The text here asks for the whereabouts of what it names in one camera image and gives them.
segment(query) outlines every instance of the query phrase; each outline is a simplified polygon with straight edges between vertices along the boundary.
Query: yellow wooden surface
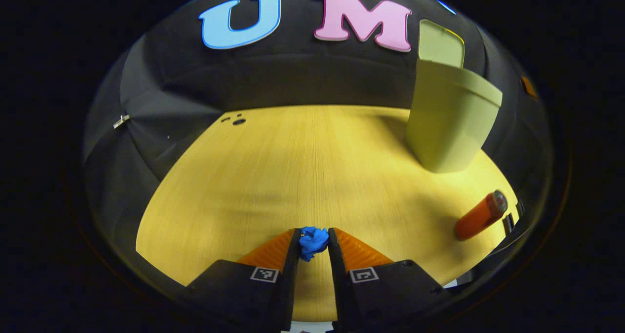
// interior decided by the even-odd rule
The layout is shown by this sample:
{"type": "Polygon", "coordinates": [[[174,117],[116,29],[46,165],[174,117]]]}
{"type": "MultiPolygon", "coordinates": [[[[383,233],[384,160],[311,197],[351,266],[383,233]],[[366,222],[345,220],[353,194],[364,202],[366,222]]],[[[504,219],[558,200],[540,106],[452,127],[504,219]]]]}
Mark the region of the yellow wooden surface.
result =
{"type": "MultiPolygon", "coordinates": [[[[451,282],[504,238],[497,222],[459,242],[455,221],[495,189],[518,220],[516,196],[483,151],[465,171],[424,170],[405,143],[408,115],[344,105],[225,113],[230,119],[215,121],[154,193],[138,253],[186,286],[215,260],[236,261],[289,228],[338,227],[451,282]]],[[[336,320],[327,251],[300,260],[292,319],[336,320]]]]}

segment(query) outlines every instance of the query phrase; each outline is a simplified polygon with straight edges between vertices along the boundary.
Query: pink letter m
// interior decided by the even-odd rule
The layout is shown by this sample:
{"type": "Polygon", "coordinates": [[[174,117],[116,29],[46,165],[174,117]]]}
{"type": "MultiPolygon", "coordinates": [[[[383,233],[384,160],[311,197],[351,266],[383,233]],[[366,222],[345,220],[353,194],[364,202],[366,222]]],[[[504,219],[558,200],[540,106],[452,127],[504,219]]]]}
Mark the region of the pink letter m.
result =
{"type": "Polygon", "coordinates": [[[350,37],[343,28],[343,17],[350,23],[358,40],[365,42],[377,26],[382,31],[375,36],[375,43],[395,51],[410,51],[408,43],[408,16],[411,10],[392,1],[382,1],[368,11],[360,0],[324,0],[323,25],[315,30],[320,40],[342,41],[350,37]]]}

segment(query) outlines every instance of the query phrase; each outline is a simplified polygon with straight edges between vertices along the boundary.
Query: letter u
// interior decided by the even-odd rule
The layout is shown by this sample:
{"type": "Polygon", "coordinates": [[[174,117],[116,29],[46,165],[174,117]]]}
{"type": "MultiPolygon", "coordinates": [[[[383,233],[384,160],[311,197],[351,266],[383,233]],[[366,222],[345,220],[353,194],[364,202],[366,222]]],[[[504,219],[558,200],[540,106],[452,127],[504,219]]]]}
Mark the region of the letter u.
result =
{"type": "Polygon", "coordinates": [[[230,12],[239,4],[232,0],[219,4],[199,15],[202,40],[209,48],[225,50],[257,42],[271,34],[280,23],[281,0],[258,0],[258,22],[250,28],[230,28],[230,12]]]}

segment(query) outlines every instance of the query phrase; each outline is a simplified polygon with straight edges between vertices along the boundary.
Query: orange cylinder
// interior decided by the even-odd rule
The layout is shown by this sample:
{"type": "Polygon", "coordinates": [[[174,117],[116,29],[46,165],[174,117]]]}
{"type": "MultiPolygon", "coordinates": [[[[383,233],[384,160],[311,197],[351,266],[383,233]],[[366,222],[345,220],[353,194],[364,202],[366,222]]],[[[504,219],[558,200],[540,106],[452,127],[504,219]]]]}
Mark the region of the orange cylinder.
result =
{"type": "Polygon", "coordinates": [[[507,210],[506,197],[495,190],[456,222],[456,237],[467,240],[497,222],[507,210]]]}

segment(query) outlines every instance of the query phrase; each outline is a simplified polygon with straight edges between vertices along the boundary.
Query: metal clip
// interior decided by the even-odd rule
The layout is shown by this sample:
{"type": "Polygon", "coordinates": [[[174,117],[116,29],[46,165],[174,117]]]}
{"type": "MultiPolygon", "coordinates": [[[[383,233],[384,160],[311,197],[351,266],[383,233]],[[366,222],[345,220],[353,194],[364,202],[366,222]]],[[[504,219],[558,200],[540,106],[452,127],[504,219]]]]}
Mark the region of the metal clip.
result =
{"type": "Polygon", "coordinates": [[[119,120],[115,122],[115,124],[113,125],[113,129],[117,129],[118,126],[121,126],[125,121],[129,119],[130,119],[129,115],[119,116],[119,120]]]}

